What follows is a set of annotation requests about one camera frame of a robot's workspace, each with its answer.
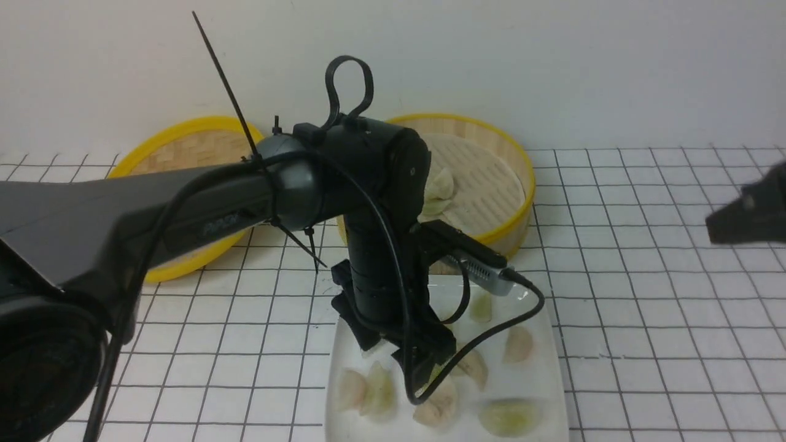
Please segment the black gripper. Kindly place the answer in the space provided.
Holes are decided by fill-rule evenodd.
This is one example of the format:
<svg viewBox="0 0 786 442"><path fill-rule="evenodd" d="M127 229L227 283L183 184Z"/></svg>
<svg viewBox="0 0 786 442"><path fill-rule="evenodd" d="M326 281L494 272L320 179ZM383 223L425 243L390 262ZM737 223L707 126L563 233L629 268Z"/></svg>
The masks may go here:
<svg viewBox="0 0 786 442"><path fill-rule="evenodd" d="M362 350L382 339L396 345L393 358L407 384L426 384L432 370L455 353L454 335L430 307L429 268L442 250L427 230L393 231L377 221L348 221L349 257L331 269L340 293L331 305Z"/></svg>

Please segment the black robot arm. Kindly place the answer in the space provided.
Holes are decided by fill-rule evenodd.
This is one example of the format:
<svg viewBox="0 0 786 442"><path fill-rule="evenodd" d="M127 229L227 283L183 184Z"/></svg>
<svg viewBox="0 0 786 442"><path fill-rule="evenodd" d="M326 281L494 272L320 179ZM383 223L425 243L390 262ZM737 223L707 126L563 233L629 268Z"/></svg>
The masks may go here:
<svg viewBox="0 0 786 442"><path fill-rule="evenodd" d="M418 225L429 169L415 130L340 117L297 124L230 165L3 182L2 440L43 440L98 389L95 440L148 270L260 223L295 231L342 216L349 258L332 268L332 304L359 343L399 347L414 395L456 350L429 307L434 257Z"/></svg>

